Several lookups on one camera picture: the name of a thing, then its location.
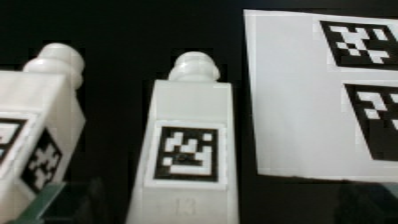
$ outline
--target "black background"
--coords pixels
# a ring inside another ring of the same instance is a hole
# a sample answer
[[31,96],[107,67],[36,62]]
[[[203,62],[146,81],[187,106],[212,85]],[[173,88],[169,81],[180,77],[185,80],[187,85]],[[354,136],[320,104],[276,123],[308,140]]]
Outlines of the black background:
[[203,50],[235,86],[241,223],[331,224],[340,183],[257,174],[244,9],[397,18],[398,1],[2,0],[0,9],[0,69],[20,70],[50,42],[86,58],[88,125],[68,179],[102,177],[114,223],[129,210],[153,81],[178,55]]

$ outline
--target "rounded top knob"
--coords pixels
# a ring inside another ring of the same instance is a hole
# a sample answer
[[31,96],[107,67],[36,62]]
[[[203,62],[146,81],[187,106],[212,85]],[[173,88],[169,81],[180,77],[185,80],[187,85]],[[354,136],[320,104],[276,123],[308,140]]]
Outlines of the rounded top knob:
[[169,80],[214,82],[219,77],[221,72],[210,56],[203,52],[187,52],[178,57]]
[[75,89],[84,82],[82,70],[84,58],[77,50],[61,43],[45,46],[38,58],[29,61],[24,67],[26,72],[66,74]]

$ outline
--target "black and white square marker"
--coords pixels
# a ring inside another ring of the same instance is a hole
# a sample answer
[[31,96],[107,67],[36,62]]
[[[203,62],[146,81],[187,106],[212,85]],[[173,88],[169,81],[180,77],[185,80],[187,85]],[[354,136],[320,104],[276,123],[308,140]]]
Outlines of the black and white square marker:
[[398,161],[398,87],[345,84],[376,160]]
[[217,129],[162,127],[155,179],[217,182]]
[[336,64],[398,70],[398,41],[386,25],[320,21]]
[[13,149],[27,120],[0,118],[0,165]]
[[45,129],[22,173],[22,180],[34,193],[40,192],[47,183],[54,180],[61,159],[63,152]]

